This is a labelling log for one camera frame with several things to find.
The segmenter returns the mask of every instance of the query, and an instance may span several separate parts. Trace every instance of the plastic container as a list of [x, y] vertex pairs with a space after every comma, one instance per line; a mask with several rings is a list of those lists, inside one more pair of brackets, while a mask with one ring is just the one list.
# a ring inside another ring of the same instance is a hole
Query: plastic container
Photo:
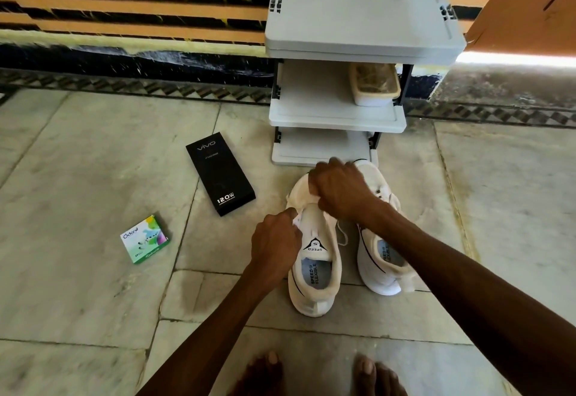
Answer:
[[358, 106], [386, 106], [400, 95], [400, 82], [394, 64], [352, 62], [350, 87]]

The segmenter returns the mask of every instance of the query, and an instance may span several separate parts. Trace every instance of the foot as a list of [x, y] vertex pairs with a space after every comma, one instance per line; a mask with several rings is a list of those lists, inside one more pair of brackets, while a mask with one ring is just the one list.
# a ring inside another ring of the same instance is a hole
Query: foot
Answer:
[[394, 371], [364, 355], [354, 365], [354, 387], [356, 396], [408, 396]]
[[284, 396], [284, 372], [276, 352], [252, 360], [228, 395]]

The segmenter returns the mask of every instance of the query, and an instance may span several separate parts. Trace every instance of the white sneaker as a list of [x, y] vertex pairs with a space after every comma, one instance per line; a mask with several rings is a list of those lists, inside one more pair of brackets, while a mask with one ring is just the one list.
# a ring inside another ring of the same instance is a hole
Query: white sneaker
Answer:
[[318, 200], [310, 194], [305, 174], [286, 206], [298, 211], [294, 224], [302, 231], [302, 247], [288, 273], [288, 292], [294, 307], [308, 317], [320, 317], [332, 308], [342, 277], [336, 219], [318, 208]]
[[[365, 159], [355, 161], [354, 165], [364, 176], [371, 191], [402, 213], [398, 197], [392, 193], [378, 167]], [[412, 278], [416, 272], [404, 258], [374, 232], [360, 226], [358, 231], [360, 240], [356, 260], [364, 284], [383, 296], [393, 296], [401, 290], [414, 291]]]

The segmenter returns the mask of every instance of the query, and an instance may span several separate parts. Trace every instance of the patterned tile border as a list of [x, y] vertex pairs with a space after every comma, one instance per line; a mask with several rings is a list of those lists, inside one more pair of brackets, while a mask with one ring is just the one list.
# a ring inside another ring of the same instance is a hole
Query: patterned tile border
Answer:
[[166, 82], [151, 79], [122, 79], [0, 68], [0, 85], [61, 89], [96, 93], [150, 95], [153, 97], [217, 100], [237, 103], [270, 103], [270, 88], [210, 83]]
[[[150, 95], [216, 100], [249, 104], [270, 104], [270, 88], [214, 85], [207, 83], [167, 82], [164, 80], [122, 79], [19, 71], [0, 68], [0, 103], [18, 87], [63, 89], [112, 94]], [[558, 128], [576, 128], [576, 110], [501, 107], [407, 99], [407, 117], [468, 123], [510, 124]]]

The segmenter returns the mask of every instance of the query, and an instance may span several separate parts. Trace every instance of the left hand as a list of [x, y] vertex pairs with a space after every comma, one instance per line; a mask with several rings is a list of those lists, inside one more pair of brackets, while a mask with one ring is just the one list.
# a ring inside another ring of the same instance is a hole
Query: left hand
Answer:
[[252, 235], [250, 265], [269, 290], [286, 276], [302, 247], [302, 232], [292, 225], [296, 215], [294, 208], [275, 216], [269, 214], [258, 223]]

